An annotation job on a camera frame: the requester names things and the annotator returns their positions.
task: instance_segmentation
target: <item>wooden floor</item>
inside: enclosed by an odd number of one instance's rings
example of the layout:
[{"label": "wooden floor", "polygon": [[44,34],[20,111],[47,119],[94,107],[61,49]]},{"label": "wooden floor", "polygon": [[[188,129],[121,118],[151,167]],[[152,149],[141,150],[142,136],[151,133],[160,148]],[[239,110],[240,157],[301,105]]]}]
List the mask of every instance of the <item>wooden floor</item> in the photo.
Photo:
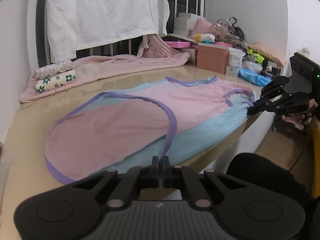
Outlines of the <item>wooden floor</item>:
[{"label": "wooden floor", "polygon": [[305,147],[299,148],[293,140],[277,131],[270,130],[256,153],[289,170],[303,150],[301,158],[292,169],[292,174],[299,183],[306,187],[309,193],[312,193],[314,154],[311,136],[308,136],[305,145]]}]

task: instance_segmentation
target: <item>pink blanket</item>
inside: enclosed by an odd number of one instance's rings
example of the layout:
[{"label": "pink blanket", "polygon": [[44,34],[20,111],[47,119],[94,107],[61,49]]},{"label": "pink blanket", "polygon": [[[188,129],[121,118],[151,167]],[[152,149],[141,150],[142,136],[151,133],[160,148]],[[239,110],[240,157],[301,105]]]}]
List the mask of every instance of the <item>pink blanket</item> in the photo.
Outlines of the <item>pink blanket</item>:
[{"label": "pink blanket", "polygon": [[77,59],[74,61],[74,70],[79,78],[75,82],[41,94],[36,92],[36,79],[31,76],[26,91],[20,95],[19,99],[22,103],[34,101],[104,78],[146,70],[178,67],[184,65],[190,58],[189,53],[181,53],[171,48],[156,34],[148,35],[148,46],[149,48],[145,49],[141,43],[137,56],[90,56]]}]

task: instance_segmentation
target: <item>tan pillow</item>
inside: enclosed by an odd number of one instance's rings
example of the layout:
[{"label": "tan pillow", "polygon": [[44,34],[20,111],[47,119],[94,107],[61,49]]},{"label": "tan pillow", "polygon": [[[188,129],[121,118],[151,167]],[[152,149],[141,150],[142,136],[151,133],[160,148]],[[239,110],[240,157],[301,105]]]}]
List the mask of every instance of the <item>tan pillow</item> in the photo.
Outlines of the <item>tan pillow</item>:
[{"label": "tan pillow", "polygon": [[254,52],[262,55],[270,59],[271,61],[276,62],[280,67],[284,67],[287,64],[285,57],[279,55],[279,52],[273,51],[272,49],[268,48],[266,45],[257,42],[255,44],[248,45],[249,49],[252,49]]}]

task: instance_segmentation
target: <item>white sheet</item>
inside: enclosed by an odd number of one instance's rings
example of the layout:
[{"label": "white sheet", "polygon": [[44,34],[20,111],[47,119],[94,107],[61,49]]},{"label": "white sheet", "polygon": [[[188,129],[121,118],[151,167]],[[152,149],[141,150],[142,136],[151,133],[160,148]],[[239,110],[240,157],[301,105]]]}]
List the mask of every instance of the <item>white sheet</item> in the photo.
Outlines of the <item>white sheet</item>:
[{"label": "white sheet", "polygon": [[76,50],[147,34],[167,34],[167,0],[47,0],[51,61],[76,58]]}]

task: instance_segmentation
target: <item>plush toy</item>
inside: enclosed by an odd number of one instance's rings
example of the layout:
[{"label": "plush toy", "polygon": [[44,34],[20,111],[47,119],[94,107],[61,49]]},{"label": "plush toy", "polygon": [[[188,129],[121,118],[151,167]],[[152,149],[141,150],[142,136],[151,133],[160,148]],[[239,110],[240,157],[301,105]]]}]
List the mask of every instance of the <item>plush toy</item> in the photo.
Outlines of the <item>plush toy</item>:
[{"label": "plush toy", "polygon": [[212,34],[201,34],[198,33],[194,36],[194,39],[197,43],[204,42],[204,43],[211,43],[214,44],[215,36]]}]

